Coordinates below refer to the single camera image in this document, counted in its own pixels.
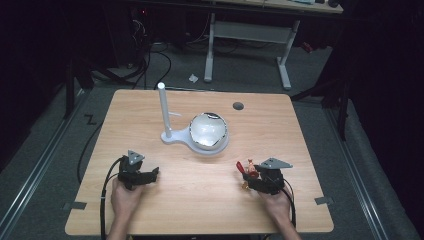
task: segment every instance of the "wire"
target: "wire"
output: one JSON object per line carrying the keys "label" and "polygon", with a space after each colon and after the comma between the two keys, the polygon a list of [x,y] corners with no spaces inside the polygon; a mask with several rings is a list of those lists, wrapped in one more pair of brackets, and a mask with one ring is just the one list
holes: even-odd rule
{"label": "wire", "polygon": [[102,237],[102,240],[106,240],[106,227],[105,227],[105,201],[106,201],[106,186],[107,183],[109,182],[109,180],[115,176],[116,174],[114,174],[112,177],[110,176],[110,174],[112,173],[113,168],[115,168],[116,164],[118,164],[119,162],[121,162],[122,158],[119,158],[118,160],[116,160],[112,166],[109,169],[109,172],[106,175],[106,179],[105,182],[103,184],[103,189],[102,189],[102,195],[100,197],[100,234]]}
{"label": "wire", "polygon": [[293,226],[296,228],[296,207],[294,205],[294,192],[293,192],[293,188],[291,187],[290,183],[284,179],[284,181],[289,185],[290,187],[290,191],[292,196],[290,197],[290,195],[288,194],[288,192],[284,189],[284,187],[280,187],[274,180],[272,180],[269,176],[267,176],[267,179],[270,180],[278,189],[280,189],[289,199],[290,201],[290,206],[292,208],[292,224]]}
{"label": "wire", "polygon": [[191,41],[191,42],[187,42],[187,43],[186,43],[186,45],[189,45],[189,44],[192,44],[192,43],[202,42],[202,41],[204,41],[204,40],[206,40],[206,39],[209,39],[209,37],[205,37],[205,38],[203,38],[203,39],[200,39],[200,38],[201,38],[201,37],[203,37],[203,36],[205,35],[206,29],[208,29],[208,26],[209,26],[209,24],[208,24],[208,23],[209,23],[210,17],[211,17],[211,14],[209,13],[209,14],[208,14],[208,17],[206,18],[205,27],[203,28],[203,31],[202,31],[202,33],[199,35],[199,37],[198,37],[196,40],[193,40],[193,41]]}
{"label": "wire", "polygon": [[80,158],[78,160],[78,166],[77,166],[77,178],[78,178],[78,183],[81,185],[82,179],[81,179],[81,174],[80,174],[80,168],[81,168],[81,162],[82,162],[82,158],[84,156],[85,151],[87,150],[88,144],[91,142],[91,139],[94,137],[94,135],[96,134],[97,131],[99,131],[100,127],[103,125],[103,122],[101,122],[97,128],[94,130],[94,132],[91,134],[90,138],[88,138],[87,142],[85,143],[84,149],[81,152]]}
{"label": "wire", "polygon": [[168,70],[166,71],[166,73],[159,79],[159,80],[157,80],[156,81],[156,83],[155,83],[155,86],[153,87],[153,90],[156,90],[157,89],[157,87],[158,87],[158,84],[162,81],[162,79],[164,79],[165,78],[165,76],[169,73],[169,71],[171,70],[171,66],[172,66],[172,64],[171,64],[171,59],[168,57],[168,56],[166,56],[165,54],[163,54],[163,53],[161,53],[161,52],[157,52],[157,54],[160,54],[160,55],[162,55],[162,56],[164,56],[164,57],[166,57],[167,59],[168,59],[168,61],[169,61],[169,67],[168,67]]}

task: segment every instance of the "desk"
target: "desk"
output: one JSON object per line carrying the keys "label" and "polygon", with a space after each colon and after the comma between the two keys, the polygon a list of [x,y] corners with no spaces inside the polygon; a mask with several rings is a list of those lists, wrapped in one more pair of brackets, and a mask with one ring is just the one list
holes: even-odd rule
{"label": "desk", "polygon": [[[146,156],[142,171],[160,167],[157,182],[147,185],[129,233],[259,234],[277,232],[255,191],[241,188],[235,164],[247,166],[275,157],[294,165],[284,177],[295,193],[299,232],[329,232],[333,222],[290,98],[283,94],[167,91],[173,129],[185,128],[202,112],[221,115],[228,124],[229,144],[215,156],[192,152],[182,144],[165,145],[159,92],[118,90],[111,102],[66,224],[70,235],[100,234],[100,194],[112,163],[131,149]],[[235,110],[234,102],[244,104]],[[106,230],[113,211],[111,184],[106,196]]]}
{"label": "desk", "polygon": [[[216,0],[215,2],[232,3],[240,5],[256,5],[262,7],[273,7],[283,9],[293,9],[302,11],[315,11],[322,13],[336,13],[341,14],[343,9],[340,6],[332,8],[328,3],[324,4],[302,4],[293,1],[280,1],[280,0]],[[294,21],[293,26],[290,27],[271,27],[264,25],[254,25],[246,23],[234,23],[227,21],[215,21],[215,14],[211,14],[210,27],[209,27],[209,46],[208,54],[206,57],[205,65],[205,82],[212,81],[213,75],[213,44],[215,37],[234,38],[250,41],[261,41],[285,44],[285,49],[281,57],[277,58],[277,66],[280,72],[281,82],[285,90],[291,89],[291,83],[286,69],[286,61],[289,56],[290,49],[296,37],[300,21]]]}

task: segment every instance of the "human hand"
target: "human hand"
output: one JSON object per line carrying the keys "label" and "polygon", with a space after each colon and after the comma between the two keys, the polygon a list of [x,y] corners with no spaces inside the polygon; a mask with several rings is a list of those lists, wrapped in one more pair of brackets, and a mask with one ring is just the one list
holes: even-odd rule
{"label": "human hand", "polygon": [[111,202],[115,217],[107,237],[108,240],[126,239],[128,225],[140,202],[143,189],[144,185],[136,186],[130,191],[117,178],[113,179]]}
{"label": "human hand", "polygon": [[[292,198],[292,195],[288,191],[287,187],[284,187],[284,190],[288,193],[290,198]],[[271,216],[272,220],[283,234],[284,239],[301,239],[300,235],[297,233],[295,227],[290,221],[291,202],[286,194],[284,194],[282,191],[275,195],[262,192],[258,192],[258,194],[263,199],[268,214]]]}
{"label": "human hand", "polygon": [[125,188],[125,185],[117,178],[112,182],[112,207],[115,218],[131,218],[133,212],[139,205],[141,193],[144,185],[136,186],[132,191]]}

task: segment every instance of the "table leg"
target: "table leg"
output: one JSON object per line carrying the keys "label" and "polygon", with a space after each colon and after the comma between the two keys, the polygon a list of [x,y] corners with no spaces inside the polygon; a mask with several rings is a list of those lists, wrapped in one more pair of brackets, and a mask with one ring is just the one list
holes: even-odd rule
{"label": "table leg", "polygon": [[288,40],[287,40],[287,43],[286,43],[286,48],[284,50],[283,56],[277,58],[278,69],[280,70],[280,77],[281,77],[281,81],[283,83],[283,88],[285,90],[291,89],[290,79],[289,79],[289,76],[287,74],[287,69],[286,69],[286,61],[287,61],[287,58],[289,56],[290,49],[293,45],[294,38],[296,37],[296,33],[297,33],[297,29],[299,28],[299,24],[300,24],[299,20],[296,20],[294,22],[293,28],[290,31],[290,34],[289,34],[289,37],[288,37]]}
{"label": "table leg", "polygon": [[212,71],[213,71],[213,40],[215,36],[215,13],[211,13],[211,23],[209,30],[209,48],[208,55],[206,56],[205,66],[205,82],[212,82]]}

